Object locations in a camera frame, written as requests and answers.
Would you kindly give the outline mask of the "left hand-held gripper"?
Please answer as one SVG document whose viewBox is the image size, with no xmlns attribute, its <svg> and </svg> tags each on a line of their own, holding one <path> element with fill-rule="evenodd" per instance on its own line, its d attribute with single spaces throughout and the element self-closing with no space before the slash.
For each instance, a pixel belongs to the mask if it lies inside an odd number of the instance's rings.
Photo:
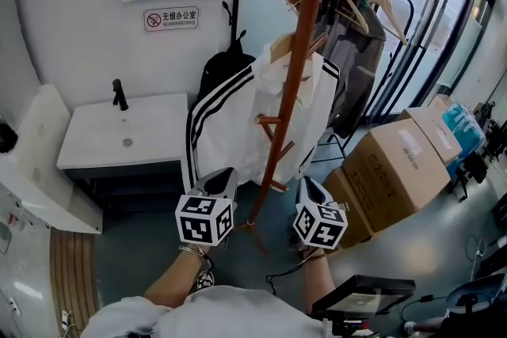
<svg viewBox="0 0 507 338">
<path fill-rule="evenodd" d="M 238 173 L 232 167 L 216 170 L 199 179 L 179 199 L 175 219 L 180 241 L 218 246 L 234 229 Z"/>
</svg>

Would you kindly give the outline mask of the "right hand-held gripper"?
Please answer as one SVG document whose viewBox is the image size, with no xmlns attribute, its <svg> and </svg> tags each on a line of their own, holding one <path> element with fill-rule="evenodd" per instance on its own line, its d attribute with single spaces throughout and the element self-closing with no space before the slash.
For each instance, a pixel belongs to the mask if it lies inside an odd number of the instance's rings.
<svg viewBox="0 0 507 338">
<path fill-rule="evenodd" d="M 293 228 L 305 245 L 337 248 L 349 222 L 346 211 L 319 182 L 308 176 L 299 180 L 295 208 Z"/>
</svg>

